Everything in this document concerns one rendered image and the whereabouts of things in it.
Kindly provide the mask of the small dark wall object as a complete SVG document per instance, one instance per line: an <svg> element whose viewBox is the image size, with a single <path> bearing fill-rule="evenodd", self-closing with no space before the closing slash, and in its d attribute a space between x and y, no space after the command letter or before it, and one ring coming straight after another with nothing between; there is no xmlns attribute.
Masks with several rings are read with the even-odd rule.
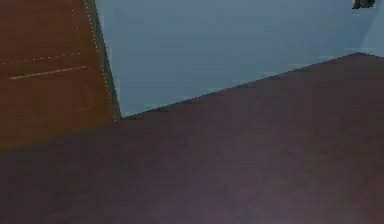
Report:
<svg viewBox="0 0 384 224"><path fill-rule="evenodd" d="M353 9L371 8L376 0L354 0Z"/></svg>

